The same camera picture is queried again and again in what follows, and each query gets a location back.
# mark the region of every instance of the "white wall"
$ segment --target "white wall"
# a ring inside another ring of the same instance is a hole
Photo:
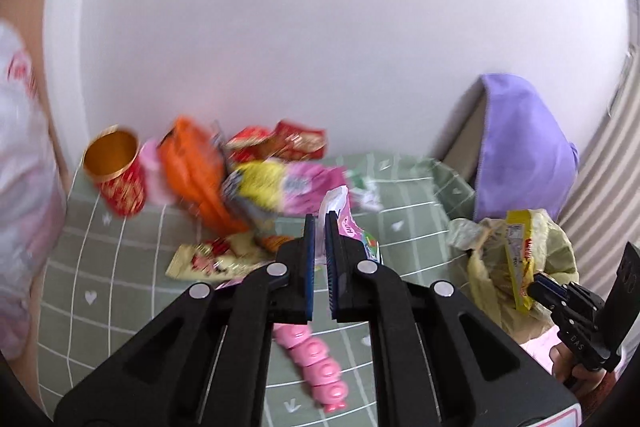
[[[54,117],[72,162],[110,124],[160,135],[178,113],[218,119],[228,134],[283,117],[327,127],[332,153],[436,153],[465,116],[464,94],[495,71],[535,84],[583,148],[626,50],[625,0],[51,0],[47,9]]]

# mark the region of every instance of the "red cylindrical can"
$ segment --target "red cylindrical can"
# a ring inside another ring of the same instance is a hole
[[[115,125],[100,133],[82,158],[84,171],[119,216],[133,216],[145,206],[145,178],[138,150],[136,134]]]

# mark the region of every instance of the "pink snack bag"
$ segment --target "pink snack bag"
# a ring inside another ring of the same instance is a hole
[[[333,190],[329,190],[324,196],[316,220],[316,264],[326,263],[326,251],[324,248],[324,222],[326,214],[334,211],[338,214],[338,232],[346,237],[353,237],[364,245],[367,258],[382,263],[380,248],[376,239],[365,230],[361,229],[351,216],[349,206],[349,189],[342,185]]]

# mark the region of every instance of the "gold can rim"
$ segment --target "gold can rim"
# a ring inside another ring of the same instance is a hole
[[[97,176],[87,168],[86,155],[89,152],[89,149],[91,149],[91,147],[94,146],[94,144],[98,140],[110,134],[114,134],[116,132],[125,132],[135,140],[136,153],[133,155],[133,158],[121,169],[118,169],[115,172],[110,172],[109,174],[105,174],[103,176]],[[89,176],[92,179],[92,181],[94,181],[94,183],[101,184],[101,183],[110,182],[111,180],[114,180],[119,176],[121,176],[122,174],[124,174],[124,172],[126,172],[127,169],[129,169],[130,166],[133,165],[133,162],[136,161],[139,153],[140,153],[140,139],[138,138],[138,134],[135,133],[135,131],[133,131],[130,127],[126,127],[123,125],[112,125],[104,129],[103,131],[101,131],[101,133],[98,134],[98,136],[96,136],[93,140],[91,140],[89,145],[86,147],[86,149],[84,150],[84,153],[82,154],[82,169],[84,169],[84,172],[87,174],[87,176]]]

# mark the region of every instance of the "heart pattern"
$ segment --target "heart pattern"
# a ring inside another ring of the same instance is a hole
[[[96,290],[87,290],[86,292],[84,292],[84,300],[87,301],[87,304],[89,304],[89,306],[91,306],[97,298],[98,292]]]

